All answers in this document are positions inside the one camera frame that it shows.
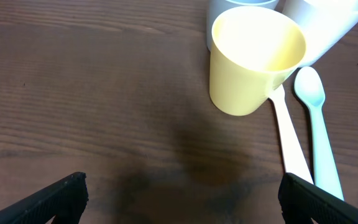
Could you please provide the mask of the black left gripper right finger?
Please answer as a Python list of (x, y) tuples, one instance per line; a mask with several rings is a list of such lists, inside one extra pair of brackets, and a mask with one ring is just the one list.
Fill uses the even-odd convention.
[(358, 208), (290, 172), (282, 177), (278, 200), (286, 224), (358, 223)]

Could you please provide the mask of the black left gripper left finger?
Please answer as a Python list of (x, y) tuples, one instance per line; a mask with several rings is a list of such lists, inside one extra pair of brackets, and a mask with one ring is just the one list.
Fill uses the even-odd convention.
[(78, 223), (87, 203), (86, 174), (74, 172), (0, 210), (0, 224)]

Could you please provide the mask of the yellow plastic cup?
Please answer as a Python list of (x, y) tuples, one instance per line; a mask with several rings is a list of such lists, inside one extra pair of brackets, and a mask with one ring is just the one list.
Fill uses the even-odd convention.
[(211, 29), (209, 95), (233, 116), (253, 113), (301, 64), (307, 43), (299, 25), (264, 7), (220, 14)]

